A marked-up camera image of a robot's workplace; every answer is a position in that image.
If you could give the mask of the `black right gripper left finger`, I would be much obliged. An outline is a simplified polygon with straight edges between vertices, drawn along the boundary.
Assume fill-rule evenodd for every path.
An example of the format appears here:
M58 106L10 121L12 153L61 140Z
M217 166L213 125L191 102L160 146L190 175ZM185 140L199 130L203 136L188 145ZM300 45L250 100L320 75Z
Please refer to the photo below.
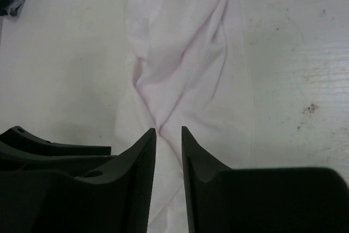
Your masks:
M1 232L146 232L155 130L113 156L87 173L1 171Z

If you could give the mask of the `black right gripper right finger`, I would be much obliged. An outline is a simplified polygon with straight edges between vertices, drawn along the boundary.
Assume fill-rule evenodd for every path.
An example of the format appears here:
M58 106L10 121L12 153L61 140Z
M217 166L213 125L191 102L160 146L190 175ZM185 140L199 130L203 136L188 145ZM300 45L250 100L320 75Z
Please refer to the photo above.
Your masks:
M182 128L190 232L348 232L348 186L333 169L232 169Z

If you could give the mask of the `white tank top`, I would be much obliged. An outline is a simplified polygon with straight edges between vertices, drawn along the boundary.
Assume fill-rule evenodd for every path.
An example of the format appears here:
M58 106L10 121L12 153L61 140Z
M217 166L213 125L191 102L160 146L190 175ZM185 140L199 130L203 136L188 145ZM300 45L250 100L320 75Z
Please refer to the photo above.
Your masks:
M147 230L187 232L182 127L228 166L251 162L252 99L240 1L123 3L130 51L115 151L156 130Z

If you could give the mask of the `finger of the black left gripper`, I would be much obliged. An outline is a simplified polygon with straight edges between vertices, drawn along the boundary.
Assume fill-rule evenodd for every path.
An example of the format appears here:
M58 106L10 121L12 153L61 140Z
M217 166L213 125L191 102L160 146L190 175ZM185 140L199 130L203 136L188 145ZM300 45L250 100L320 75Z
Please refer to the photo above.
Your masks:
M19 126L1 134L1 171L87 173L115 158L110 146L67 145L41 139Z

